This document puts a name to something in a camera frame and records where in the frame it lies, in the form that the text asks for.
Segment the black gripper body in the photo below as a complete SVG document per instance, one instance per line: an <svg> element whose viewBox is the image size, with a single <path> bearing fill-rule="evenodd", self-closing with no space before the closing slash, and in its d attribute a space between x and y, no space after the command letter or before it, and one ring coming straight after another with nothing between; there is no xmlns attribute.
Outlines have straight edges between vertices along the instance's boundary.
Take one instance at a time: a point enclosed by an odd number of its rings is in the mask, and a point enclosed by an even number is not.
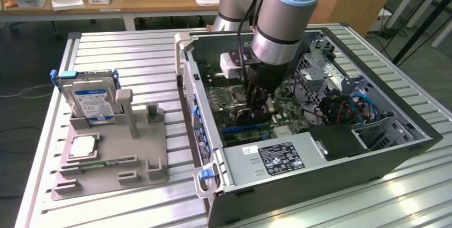
<svg viewBox="0 0 452 228"><path fill-rule="evenodd" d="M286 72L286 63L278 66L265 63L253 64L248 68L246 80L254 87L274 91L284 81Z"/></svg>

